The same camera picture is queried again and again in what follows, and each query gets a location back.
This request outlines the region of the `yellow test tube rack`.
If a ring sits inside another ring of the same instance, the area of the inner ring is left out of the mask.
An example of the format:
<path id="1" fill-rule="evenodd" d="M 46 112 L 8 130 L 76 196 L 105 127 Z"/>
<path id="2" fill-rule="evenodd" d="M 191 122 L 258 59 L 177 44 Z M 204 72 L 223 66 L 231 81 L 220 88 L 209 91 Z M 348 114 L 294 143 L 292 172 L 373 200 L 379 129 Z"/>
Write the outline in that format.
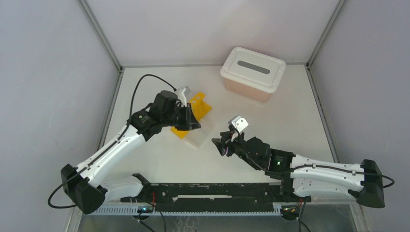
<path id="1" fill-rule="evenodd" d="M 204 101 L 205 97 L 206 95 L 203 92 L 188 94 L 188 100 L 189 103 L 191 103 L 192 112 L 198 121 L 203 119 L 212 109 L 212 107 Z M 179 139 L 184 139 L 190 131 L 181 131 L 172 127 L 171 132 Z"/>

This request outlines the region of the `pink plastic bin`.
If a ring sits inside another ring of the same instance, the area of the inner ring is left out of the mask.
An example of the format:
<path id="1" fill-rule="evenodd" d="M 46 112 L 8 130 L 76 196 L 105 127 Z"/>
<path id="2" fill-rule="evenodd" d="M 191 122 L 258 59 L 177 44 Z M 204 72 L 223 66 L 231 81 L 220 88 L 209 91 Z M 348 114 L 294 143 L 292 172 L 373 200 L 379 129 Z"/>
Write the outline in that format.
<path id="1" fill-rule="evenodd" d="M 239 95 L 248 97 L 250 99 L 259 101 L 259 102 L 267 102 L 272 93 L 266 93 L 262 90 L 258 90 L 253 87 L 246 86 L 244 84 L 238 83 L 233 80 L 229 80 L 224 78 L 224 86 L 227 90 L 237 93 Z"/>

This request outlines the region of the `white plastic bin lid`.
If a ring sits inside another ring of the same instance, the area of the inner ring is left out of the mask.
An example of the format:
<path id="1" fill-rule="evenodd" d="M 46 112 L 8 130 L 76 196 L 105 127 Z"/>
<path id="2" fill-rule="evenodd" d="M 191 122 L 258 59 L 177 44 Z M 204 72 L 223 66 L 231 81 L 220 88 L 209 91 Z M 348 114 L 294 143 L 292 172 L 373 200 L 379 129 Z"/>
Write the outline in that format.
<path id="1" fill-rule="evenodd" d="M 281 59 L 235 47 L 220 74 L 227 80 L 272 94 L 277 90 L 286 66 Z"/>

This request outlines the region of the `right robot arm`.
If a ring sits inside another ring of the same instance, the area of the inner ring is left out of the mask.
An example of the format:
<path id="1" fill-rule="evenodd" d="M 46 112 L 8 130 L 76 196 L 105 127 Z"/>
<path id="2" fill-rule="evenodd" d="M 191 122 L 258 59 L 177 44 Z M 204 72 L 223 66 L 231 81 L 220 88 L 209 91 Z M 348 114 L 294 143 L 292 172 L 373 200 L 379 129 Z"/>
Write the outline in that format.
<path id="1" fill-rule="evenodd" d="M 359 164 L 343 164 L 314 160 L 293 152 L 273 149 L 262 140 L 236 131 L 220 133 L 213 138 L 221 156 L 237 155 L 253 169 L 279 180 L 280 197 L 331 196 L 354 199 L 359 205 L 384 208 L 383 174 L 377 163 L 364 159 Z"/>

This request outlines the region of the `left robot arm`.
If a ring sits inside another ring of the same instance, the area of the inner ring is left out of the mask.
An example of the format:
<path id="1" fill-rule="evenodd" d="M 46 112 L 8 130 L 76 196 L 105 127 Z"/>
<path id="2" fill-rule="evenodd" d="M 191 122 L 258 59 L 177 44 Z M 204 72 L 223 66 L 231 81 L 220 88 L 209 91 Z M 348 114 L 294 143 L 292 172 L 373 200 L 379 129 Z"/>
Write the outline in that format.
<path id="1" fill-rule="evenodd" d="M 174 92 L 161 91 L 154 102 L 130 116 L 109 144 L 78 165 L 67 164 L 61 169 L 65 194 L 84 214 L 93 213 L 105 202 L 124 197 L 135 197 L 141 202 L 150 198 L 151 188 L 141 177 L 132 175 L 111 182 L 104 179 L 122 159 L 163 128 L 192 131 L 201 127 L 187 101 L 188 94 L 188 87 Z"/>

